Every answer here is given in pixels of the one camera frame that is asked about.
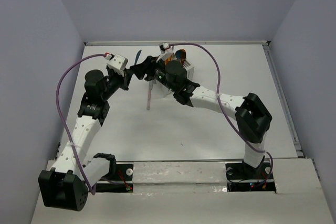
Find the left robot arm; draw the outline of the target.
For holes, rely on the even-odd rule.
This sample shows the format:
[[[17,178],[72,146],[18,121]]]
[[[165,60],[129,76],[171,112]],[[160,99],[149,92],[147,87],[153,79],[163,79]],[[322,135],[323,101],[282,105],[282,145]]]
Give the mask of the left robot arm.
[[[111,182],[118,176],[126,192],[127,184],[112,154],[97,153],[85,163],[88,149],[101,129],[109,112],[108,99],[118,90],[127,90],[130,73],[107,67],[107,75],[91,70],[85,75],[85,93],[82,97],[73,131],[66,130],[68,143],[49,170],[42,170],[38,183],[46,207],[81,211],[88,195],[96,193],[100,180]]]

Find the blue plastic spoon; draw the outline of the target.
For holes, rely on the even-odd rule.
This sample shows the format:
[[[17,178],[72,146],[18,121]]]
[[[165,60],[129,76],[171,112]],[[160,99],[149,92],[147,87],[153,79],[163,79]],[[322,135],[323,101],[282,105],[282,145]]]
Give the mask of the blue plastic spoon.
[[[175,56],[176,56],[177,60],[179,60],[181,63],[183,63],[184,61],[181,60],[181,55],[182,55],[181,49],[175,52]]]

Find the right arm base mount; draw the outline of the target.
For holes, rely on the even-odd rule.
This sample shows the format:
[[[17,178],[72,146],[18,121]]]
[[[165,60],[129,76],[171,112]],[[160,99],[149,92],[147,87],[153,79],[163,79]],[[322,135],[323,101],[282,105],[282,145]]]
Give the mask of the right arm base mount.
[[[233,192],[276,192],[270,163],[263,163],[258,169],[248,168],[243,163],[225,164],[227,191]]]

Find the pink plastic knife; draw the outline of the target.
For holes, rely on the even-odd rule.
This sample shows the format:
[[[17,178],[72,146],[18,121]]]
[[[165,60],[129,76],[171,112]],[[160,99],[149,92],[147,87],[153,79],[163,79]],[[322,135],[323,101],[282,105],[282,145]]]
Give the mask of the pink plastic knife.
[[[149,88],[148,88],[148,98],[147,98],[147,103],[146,103],[146,109],[149,111],[151,107],[151,93],[153,89],[153,81],[149,82]]]

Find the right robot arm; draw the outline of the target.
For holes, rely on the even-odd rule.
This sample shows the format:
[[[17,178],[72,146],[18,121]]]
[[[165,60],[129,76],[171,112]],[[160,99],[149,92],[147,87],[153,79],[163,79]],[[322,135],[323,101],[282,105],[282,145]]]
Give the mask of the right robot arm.
[[[156,80],[173,92],[175,100],[193,108],[218,112],[228,120],[245,142],[245,153],[241,171],[253,178],[261,171],[265,159],[265,136],[270,128],[272,116],[258,95],[234,96],[210,90],[187,77],[187,71],[179,61],[164,63],[148,56],[142,63],[130,68],[136,77],[146,81]]]

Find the orange-red plastic spoon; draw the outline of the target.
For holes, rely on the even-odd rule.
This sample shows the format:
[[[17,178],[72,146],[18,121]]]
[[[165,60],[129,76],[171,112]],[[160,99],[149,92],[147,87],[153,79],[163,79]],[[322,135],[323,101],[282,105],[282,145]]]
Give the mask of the orange-red plastic spoon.
[[[181,55],[181,60],[185,60],[186,59],[186,51],[184,49],[181,49],[182,55]]]

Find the blue plastic knife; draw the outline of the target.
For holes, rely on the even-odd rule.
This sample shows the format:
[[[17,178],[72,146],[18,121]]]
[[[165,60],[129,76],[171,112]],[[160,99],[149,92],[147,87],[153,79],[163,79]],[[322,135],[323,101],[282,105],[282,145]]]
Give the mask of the blue plastic knife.
[[[139,61],[141,52],[142,52],[142,50],[139,50],[139,51],[136,53],[136,57],[135,57],[135,61],[134,61],[134,64],[135,64],[135,65],[136,65],[136,64],[138,63],[138,61]]]

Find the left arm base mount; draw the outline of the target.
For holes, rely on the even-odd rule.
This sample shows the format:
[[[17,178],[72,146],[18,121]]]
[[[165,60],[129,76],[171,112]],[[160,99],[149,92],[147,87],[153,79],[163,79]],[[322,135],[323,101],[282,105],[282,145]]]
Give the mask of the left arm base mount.
[[[132,193],[134,165],[117,164],[114,174],[104,175],[96,185],[97,193]]]

